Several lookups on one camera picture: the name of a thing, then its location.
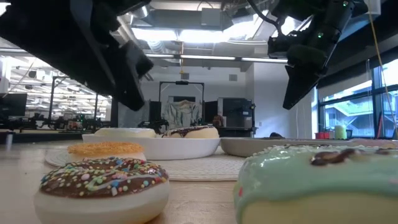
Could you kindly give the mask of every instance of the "green icing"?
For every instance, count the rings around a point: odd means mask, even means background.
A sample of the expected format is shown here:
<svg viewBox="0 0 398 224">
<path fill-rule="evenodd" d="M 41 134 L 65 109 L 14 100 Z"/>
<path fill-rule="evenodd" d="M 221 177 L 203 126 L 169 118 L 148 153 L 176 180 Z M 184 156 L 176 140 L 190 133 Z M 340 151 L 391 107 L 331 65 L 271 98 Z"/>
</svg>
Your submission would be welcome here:
<svg viewBox="0 0 398 224">
<path fill-rule="evenodd" d="M 292 200 L 322 192 L 366 192 L 398 196 L 398 153 L 375 154 L 375 148 L 363 146 L 367 153 L 357 154 L 339 164 L 311 165 L 318 152 L 341 151 L 342 147 L 285 147 L 246 159 L 234 188 L 236 218 L 246 205 L 259 200 Z"/>
</svg>

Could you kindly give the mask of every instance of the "chocolate frosted donut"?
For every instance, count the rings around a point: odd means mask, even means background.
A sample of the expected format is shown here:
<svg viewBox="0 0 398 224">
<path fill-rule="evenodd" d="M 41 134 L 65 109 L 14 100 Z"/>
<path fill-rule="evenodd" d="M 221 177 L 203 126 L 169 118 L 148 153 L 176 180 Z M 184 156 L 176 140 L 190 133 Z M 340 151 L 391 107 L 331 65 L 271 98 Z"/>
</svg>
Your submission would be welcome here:
<svg viewBox="0 0 398 224">
<path fill-rule="evenodd" d="M 212 126 L 195 126 L 168 130 L 162 138 L 219 138 L 219 135 Z"/>
<path fill-rule="evenodd" d="M 163 210 L 168 195 L 169 177 L 161 166 L 110 157 L 51 171 L 42 178 L 34 204 L 43 224 L 144 223 Z"/>
</svg>

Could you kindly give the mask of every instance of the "red object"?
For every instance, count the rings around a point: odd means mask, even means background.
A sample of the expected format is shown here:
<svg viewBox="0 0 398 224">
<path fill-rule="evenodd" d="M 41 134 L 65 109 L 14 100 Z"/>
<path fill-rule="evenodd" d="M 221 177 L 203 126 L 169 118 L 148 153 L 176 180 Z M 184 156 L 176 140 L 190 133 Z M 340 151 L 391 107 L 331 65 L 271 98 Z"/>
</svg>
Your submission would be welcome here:
<svg viewBox="0 0 398 224">
<path fill-rule="evenodd" d="M 329 132 L 315 133 L 315 138 L 316 139 L 329 139 L 330 138 L 330 133 Z"/>
<path fill-rule="evenodd" d="M 241 187 L 240 189 L 239 189 L 239 197 L 242 197 L 242 194 L 243 194 L 243 187 Z"/>
</svg>

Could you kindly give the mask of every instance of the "sprinkled donut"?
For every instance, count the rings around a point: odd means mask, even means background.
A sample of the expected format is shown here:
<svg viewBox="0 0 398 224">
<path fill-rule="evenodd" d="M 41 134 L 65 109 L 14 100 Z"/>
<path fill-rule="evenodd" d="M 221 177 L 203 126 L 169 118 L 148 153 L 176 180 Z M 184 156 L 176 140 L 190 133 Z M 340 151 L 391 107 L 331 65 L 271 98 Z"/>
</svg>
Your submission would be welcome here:
<svg viewBox="0 0 398 224">
<path fill-rule="evenodd" d="M 71 162 L 83 159 L 106 159 L 111 156 L 146 160 L 144 148 L 132 142 L 95 142 L 68 147 Z"/>
<path fill-rule="evenodd" d="M 49 172 L 34 202 L 43 224 L 114 223 L 115 215 L 120 223 L 144 223 L 163 210 L 168 195 L 169 177 L 161 166 L 110 157 L 72 162 Z M 78 209 L 82 206 L 90 209 Z"/>
</svg>

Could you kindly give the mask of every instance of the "window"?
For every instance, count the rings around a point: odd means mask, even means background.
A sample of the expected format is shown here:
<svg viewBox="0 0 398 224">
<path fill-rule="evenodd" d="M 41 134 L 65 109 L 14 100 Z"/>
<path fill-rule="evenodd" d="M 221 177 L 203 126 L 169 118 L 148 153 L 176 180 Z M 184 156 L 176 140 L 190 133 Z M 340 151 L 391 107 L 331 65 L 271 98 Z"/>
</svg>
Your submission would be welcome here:
<svg viewBox="0 0 398 224">
<path fill-rule="evenodd" d="M 382 69 L 372 68 L 355 79 L 324 89 L 325 94 L 319 103 L 319 131 L 344 125 L 353 131 L 353 137 L 395 138 L 395 127 L 398 126 L 398 59 L 383 65 Z"/>
<path fill-rule="evenodd" d="M 354 137 L 373 137 L 373 101 L 370 96 L 325 105 L 325 127 L 344 125 Z"/>
<path fill-rule="evenodd" d="M 342 97 L 351 96 L 357 93 L 363 93 L 365 91 L 372 90 L 372 80 L 366 81 L 349 89 L 343 90 L 339 93 L 335 93 L 333 95 L 327 96 L 323 99 L 323 101 L 340 99 Z"/>
<path fill-rule="evenodd" d="M 397 121 L 398 91 L 389 92 L 389 98 L 391 101 L 391 110 L 387 99 L 387 94 L 383 93 L 382 112 L 383 112 L 384 135 L 385 137 L 391 138 L 394 134 L 394 119 L 392 117 L 394 116 L 395 120 Z"/>
<path fill-rule="evenodd" d="M 381 77 L 383 86 L 386 85 L 384 79 L 386 80 L 387 86 L 398 84 L 398 59 L 383 65 L 383 70 L 384 78 Z"/>
</svg>

